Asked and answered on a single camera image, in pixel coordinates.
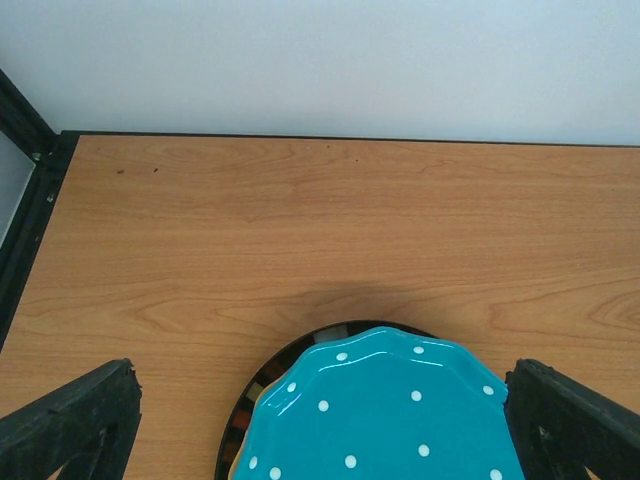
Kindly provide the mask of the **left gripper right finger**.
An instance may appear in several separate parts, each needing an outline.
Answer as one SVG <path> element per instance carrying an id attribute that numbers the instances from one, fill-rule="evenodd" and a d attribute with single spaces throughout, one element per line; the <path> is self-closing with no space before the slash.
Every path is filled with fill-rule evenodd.
<path id="1" fill-rule="evenodd" d="M 637 479 L 639 416 L 534 359 L 506 374 L 504 413 L 527 479 Z"/>

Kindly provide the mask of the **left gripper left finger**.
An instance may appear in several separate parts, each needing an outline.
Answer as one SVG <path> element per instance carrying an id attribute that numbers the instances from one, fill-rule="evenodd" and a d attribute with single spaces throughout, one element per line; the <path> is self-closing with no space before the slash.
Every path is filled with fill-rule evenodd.
<path id="1" fill-rule="evenodd" d="M 121 479 L 141 421 L 132 362 L 117 359 L 1 419 L 3 479 Z"/>

